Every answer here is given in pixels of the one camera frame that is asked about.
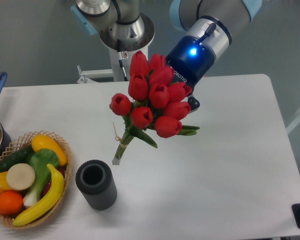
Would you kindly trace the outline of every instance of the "woven basket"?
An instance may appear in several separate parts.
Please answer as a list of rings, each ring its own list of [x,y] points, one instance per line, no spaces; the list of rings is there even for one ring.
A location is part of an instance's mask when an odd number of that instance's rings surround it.
[[[66,170],[65,170],[65,178],[64,178],[64,190],[63,193],[60,197],[60,199],[58,200],[58,202],[53,206],[53,208],[50,209],[50,211],[48,211],[43,217],[39,218],[38,220],[35,220],[31,223],[28,223],[26,225],[23,226],[13,226],[12,222],[14,221],[14,219],[12,217],[8,217],[8,216],[3,216],[0,215],[0,224],[11,228],[11,229],[17,229],[17,230],[21,230],[21,229],[28,229],[28,228],[32,228],[35,226],[38,226],[39,224],[43,223],[46,219],[48,219],[49,217],[51,217],[55,211],[58,209],[59,205],[61,204],[65,192],[68,188],[69,185],[69,180],[71,177],[71,173],[72,173],[72,155],[71,155],[71,151],[69,148],[68,143],[59,135],[57,135],[54,132],[48,132],[48,131],[35,131],[35,132],[30,132],[28,134],[25,134],[24,136],[20,136],[18,139],[15,139],[14,142],[11,142],[10,145],[5,149],[5,152],[2,153],[0,160],[3,160],[6,156],[14,153],[15,151],[22,149],[23,147],[31,144],[31,140],[34,136],[38,135],[38,134],[42,134],[42,135],[46,135],[51,137],[52,139],[54,139],[59,146],[64,150],[66,157],[67,157],[67,165],[66,165]]]

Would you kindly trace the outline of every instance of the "sliced radish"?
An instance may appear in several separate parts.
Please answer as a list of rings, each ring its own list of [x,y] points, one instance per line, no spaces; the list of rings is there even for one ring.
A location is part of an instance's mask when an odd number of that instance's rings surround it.
[[[26,163],[13,165],[6,174],[8,185],[17,191],[28,189],[35,181],[34,169]]]

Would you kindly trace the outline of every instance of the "red tulip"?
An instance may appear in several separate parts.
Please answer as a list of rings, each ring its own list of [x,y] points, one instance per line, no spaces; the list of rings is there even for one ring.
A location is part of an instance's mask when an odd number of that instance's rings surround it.
[[[153,69],[154,72],[161,71],[166,66],[166,57],[155,53],[149,62],[149,72]]]
[[[186,101],[168,103],[163,109],[162,116],[170,116],[177,120],[185,118],[190,113],[191,107]]]
[[[148,96],[149,86],[146,78],[142,75],[132,75],[129,82],[129,95],[139,102],[145,100]]]
[[[166,139],[177,135],[182,129],[182,123],[171,116],[161,116],[156,120],[154,129],[156,134]]]
[[[154,84],[149,91],[148,98],[154,108],[164,108],[169,102],[168,87],[162,83]]]
[[[152,120],[154,119],[152,115],[152,111],[149,107],[140,106],[133,109],[131,113],[131,120],[133,125],[137,128],[144,129],[149,124],[151,124]]]
[[[175,71],[170,66],[165,66],[162,70],[156,71],[149,77],[149,85],[164,84],[168,86],[175,75]]]
[[[142,75],[146,76],[148,72],[148,60],[142,51],[133,54],[130,65],[130,76]]]
[[[186,85],[185,82],[177,82],[168,87],[168,92],[170,96],[169,102],[180,102],[182,101],[186,96],[188,96],[189,93],[191,93],[192,88],[188,85]]]
[[[115,114],[122,116],[127,115],[130,112],[131,104],[132,103],[126,95],[116,93],[111,98],[110,108]]]

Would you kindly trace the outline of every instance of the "twine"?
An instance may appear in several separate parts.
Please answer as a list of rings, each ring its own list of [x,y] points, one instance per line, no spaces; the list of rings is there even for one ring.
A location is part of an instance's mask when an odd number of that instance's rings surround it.
[[[117,131],[116,131],[116,126],[115,126],[115,123],[114,122],[112,122],[112,124],[113,124],[113,128],[114,128],[114,134],[115,134],[115,140],[116,141],[118,141],[119,142],[119,144],[120,144],[120,147],[122,147],[122,148],[126,148],[126,147],[128,147],[128,144],[123,144],[121,141],[122,141],[122,138],[121,137],[119,137],[118,136],[118,134],[117,134]]]

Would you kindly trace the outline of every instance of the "black cylinder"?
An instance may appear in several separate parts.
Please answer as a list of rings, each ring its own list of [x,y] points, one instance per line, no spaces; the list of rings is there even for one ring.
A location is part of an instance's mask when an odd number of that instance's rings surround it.
[[[76,172],[75,183],[93,209],[105,210],[117,199],[111,169],[103,161],[90,160],[82,164]]]

